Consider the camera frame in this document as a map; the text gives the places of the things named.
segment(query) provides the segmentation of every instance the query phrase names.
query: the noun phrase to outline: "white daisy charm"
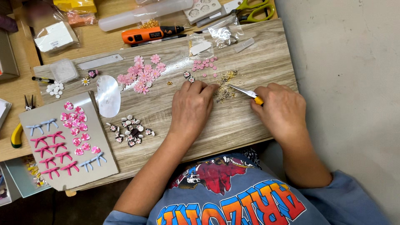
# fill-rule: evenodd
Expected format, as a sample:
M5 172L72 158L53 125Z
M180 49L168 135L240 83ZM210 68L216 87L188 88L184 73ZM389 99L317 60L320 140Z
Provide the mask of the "white daisy charm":
M83 85L89 85L90 84L90 79L89 78L83 78L83 80L81 80L82 81L82 84Z

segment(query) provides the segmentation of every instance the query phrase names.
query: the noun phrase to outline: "person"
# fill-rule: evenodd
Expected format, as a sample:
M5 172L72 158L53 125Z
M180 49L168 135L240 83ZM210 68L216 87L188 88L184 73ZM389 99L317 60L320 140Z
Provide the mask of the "person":
M169 181L206 125L217 85L186 81L172 100L169 132L118 199L104 224L389 224L346 174L319 160L307 131L304 98L270 83L250 106L283 151L288 185L240 153L211 157Z

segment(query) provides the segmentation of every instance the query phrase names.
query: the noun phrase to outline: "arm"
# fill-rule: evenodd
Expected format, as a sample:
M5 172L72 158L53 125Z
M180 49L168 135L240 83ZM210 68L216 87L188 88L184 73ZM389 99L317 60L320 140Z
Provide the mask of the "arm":
M212 95L217 88L216 84L208 86L201 81L183 83L172 100L172 121L167 137L126 187L114 210L143 217L149 215L172 173L206 125L212 109Z
M332 175L314 152L308 135L303 96L275 83L254 91L263 99L264 107L252 100L251 108L281 145L283 166L290 181L302 188L329 185Z

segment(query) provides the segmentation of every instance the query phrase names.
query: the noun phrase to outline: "white box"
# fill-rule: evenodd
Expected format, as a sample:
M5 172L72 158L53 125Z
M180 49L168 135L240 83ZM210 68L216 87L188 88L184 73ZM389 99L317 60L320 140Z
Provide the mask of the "white box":
M46 35L35 38L35 43L41 52L56 51L79 42L67 22L61 21L45 29L47 31Z

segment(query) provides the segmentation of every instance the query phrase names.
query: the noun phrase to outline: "blue t-shirt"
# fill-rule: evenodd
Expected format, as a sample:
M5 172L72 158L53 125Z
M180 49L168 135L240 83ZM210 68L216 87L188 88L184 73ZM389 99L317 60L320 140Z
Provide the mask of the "blue t-shirt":
M385 225L389 222L358 183L342 172L334 172L333 181L326 187L296 189L263 172L242 154L232 153L199 162L173 179L149 218L114 210L104 224Z

